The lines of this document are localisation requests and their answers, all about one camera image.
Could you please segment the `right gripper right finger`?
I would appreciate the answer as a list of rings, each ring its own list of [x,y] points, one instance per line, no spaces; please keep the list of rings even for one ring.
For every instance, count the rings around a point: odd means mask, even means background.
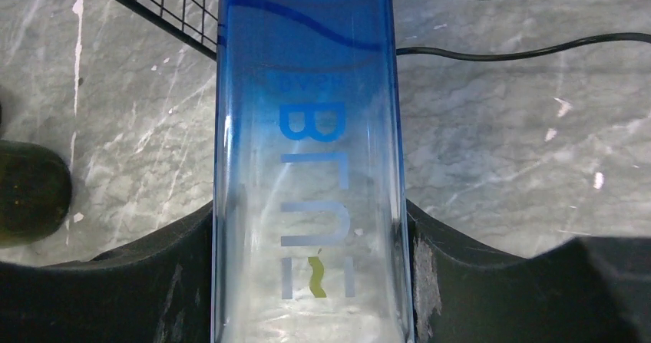
[[[531,259],[406,206],[419,342],[648,342],[650,241],[579,236]]]

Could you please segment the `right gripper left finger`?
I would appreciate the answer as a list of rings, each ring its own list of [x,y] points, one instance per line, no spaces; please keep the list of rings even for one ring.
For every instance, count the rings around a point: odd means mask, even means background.
[[[208,342],[212,206],[86,262],[1,264],[3,342]]]

